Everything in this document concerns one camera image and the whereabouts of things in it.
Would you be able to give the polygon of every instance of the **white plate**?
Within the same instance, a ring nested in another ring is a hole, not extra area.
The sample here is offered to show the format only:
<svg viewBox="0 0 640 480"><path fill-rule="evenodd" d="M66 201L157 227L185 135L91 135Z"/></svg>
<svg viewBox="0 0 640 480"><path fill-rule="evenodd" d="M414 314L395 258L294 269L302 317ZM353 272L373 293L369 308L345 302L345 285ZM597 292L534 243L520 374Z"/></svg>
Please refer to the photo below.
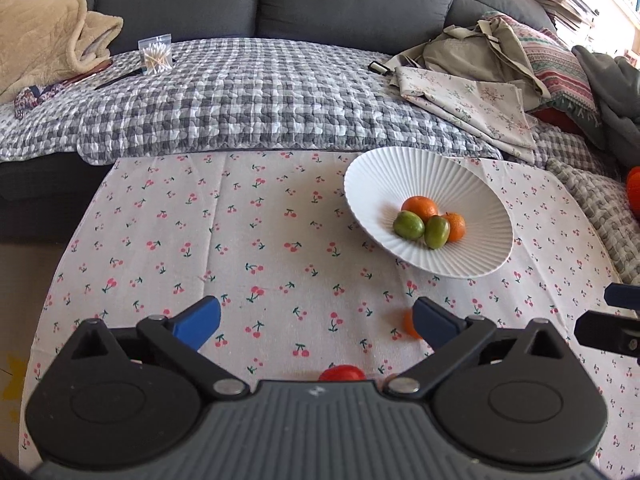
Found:
<svg viewBox="0 0 640 480"><path fill-rule="evenodd" d="M358 156L344 176L344 192L356 220L398 258L448 278L477 278L497 270L511 254L513 227L498 196L467 168L417 148L379 148ZM397 236L393 222L411 196L427 196L440 214L460 213L466 235L430 250L423 241Z"/></svg>

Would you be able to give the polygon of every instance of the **couch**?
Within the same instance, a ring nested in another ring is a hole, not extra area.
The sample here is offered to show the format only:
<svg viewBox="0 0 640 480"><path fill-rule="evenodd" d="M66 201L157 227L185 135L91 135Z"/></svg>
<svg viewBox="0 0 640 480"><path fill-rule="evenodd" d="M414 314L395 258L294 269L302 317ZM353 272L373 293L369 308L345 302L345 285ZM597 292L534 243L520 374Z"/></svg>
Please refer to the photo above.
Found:
<svg viewBox="0 0 640 480"><path fill-rule="evenodd" d="M488 10L533 28L554 30L533 0L87 0L88 8L122 16L112 54L171 32L174 42L259 37L334 44L396 54L448 25L473 25ZM110 166L76 153L0 162L0 240L67 242Z"/></svg>

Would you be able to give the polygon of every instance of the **floor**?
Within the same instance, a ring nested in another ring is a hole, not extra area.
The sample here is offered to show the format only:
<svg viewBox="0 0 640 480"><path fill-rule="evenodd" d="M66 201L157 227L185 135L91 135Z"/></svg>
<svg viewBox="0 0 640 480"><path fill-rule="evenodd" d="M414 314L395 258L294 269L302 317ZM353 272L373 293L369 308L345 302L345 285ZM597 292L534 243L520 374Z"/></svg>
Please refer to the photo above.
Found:
<svg viewBox="0 0 640 480"><path fill-rule="evenodd" d="M0 244L0 453L14 463L31 343L64 249L63 245Z"/></svg>

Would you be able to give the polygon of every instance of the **cherry print tablecloth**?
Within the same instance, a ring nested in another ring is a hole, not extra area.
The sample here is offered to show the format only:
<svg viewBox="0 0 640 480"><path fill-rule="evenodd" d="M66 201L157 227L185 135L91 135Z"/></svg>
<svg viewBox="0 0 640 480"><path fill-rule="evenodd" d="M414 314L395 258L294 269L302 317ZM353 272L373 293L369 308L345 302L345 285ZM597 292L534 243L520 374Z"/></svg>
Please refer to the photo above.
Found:
<svg viewBox="0 0 640 480"><path fill-rule="evenodd" d="M504 201L516 238L498 271L451 280L395 259L358 227L342 189L354 156L216 152L119 160L56 271L24 399L82 319L133 326L149 314L175 315L205 294L220 299L222 323L201 352L252 386L263 378L314 380L332 363L382 379L430 354L402 329L402 313L424 295L500 326L551 319L609 406L595 463L616 478L637 472L640 369L573 338L584 310L607 308L603 290L617 276L564 187L527 166L459 160ZM39 458L24 420L21 428L20 460L31 468Z"/></svg>

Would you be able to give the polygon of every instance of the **yellow star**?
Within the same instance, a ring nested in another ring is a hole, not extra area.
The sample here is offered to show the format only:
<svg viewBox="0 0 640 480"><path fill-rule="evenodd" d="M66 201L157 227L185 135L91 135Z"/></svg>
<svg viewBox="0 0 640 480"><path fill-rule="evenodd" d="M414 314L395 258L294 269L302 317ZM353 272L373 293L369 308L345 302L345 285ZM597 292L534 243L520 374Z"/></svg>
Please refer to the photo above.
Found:
<svg viewBox="0 0 640 480"><path fill-rule="evenodd" d="M9 372L12 377L2 391L2 398L4 400L19 400L22 397L24 377L27 374L27 361L18 359L11 354L7 355L6 360L9 363Z"/></svg>

